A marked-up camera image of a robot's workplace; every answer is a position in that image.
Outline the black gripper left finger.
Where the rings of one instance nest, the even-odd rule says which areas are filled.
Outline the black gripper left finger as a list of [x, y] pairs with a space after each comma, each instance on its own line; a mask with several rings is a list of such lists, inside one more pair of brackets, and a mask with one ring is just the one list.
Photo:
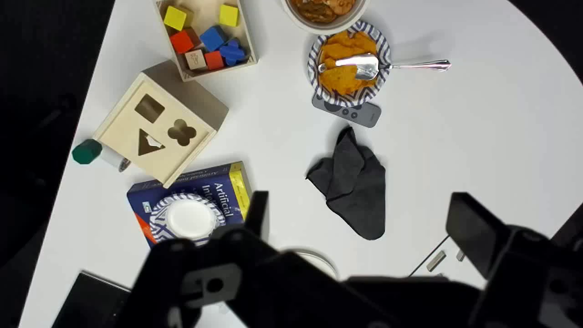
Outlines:
[[252, 196], [245, 227], [255, 236], [263, 236], [263, 227], [268, 214], [268, 203], [270, 203], [268, 192], [255, 192]]

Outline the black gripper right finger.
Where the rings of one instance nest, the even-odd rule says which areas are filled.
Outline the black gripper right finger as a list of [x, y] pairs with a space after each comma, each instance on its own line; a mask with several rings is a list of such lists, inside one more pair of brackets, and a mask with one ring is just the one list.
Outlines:
[[470, 194], [456, 192], [450, 198], [447, 234], [474, 269], [489, 280], [512, 238], [512, 229]]

